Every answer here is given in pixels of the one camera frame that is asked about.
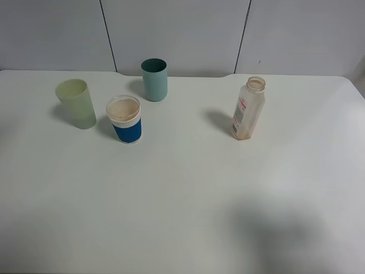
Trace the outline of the glass cup with blue sleeve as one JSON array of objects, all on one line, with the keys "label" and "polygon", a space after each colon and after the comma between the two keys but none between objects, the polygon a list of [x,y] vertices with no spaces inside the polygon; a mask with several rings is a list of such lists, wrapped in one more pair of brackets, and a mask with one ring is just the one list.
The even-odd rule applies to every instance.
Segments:
[{"label": "glass cup with blue sleeve", "polygon": [[113,97],[106,105],[106,113],[121,142],[131,144],[141,138],[141,107],[138,99],[128,95]]}]

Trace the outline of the clear plastic drink bottle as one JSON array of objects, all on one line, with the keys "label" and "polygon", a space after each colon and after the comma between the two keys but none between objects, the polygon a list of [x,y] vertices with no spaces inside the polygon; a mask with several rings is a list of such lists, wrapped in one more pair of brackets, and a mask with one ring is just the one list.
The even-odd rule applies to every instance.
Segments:
[{"label": "clear plastic drink bottle", "polygon": [[264,79],[252,76],[241,87],[230,127],[237,140],[251,138],[265,104],[265,86]]}]

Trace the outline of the teal plastic cup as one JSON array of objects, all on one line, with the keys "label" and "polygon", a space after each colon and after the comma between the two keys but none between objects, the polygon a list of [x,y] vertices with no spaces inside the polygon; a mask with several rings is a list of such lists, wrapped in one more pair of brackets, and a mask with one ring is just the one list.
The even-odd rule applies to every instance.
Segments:
[{"label": "teal plastic cup", "polygon": [[151,58],[141,64],[141,69],[146,97],[153,102],[162,101],[168,93],[167,63]]}]

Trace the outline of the pale green plastic cup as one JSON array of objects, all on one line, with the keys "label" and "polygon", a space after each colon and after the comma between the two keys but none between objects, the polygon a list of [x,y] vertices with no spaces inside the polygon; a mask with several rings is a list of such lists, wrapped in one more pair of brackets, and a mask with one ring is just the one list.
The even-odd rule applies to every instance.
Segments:
[{"label": "pale green plastic cup", "polygon": [[84,80],[65,80],[57,85],[55,95],[77,128],[86,130],[96,124],[90,92]]}]

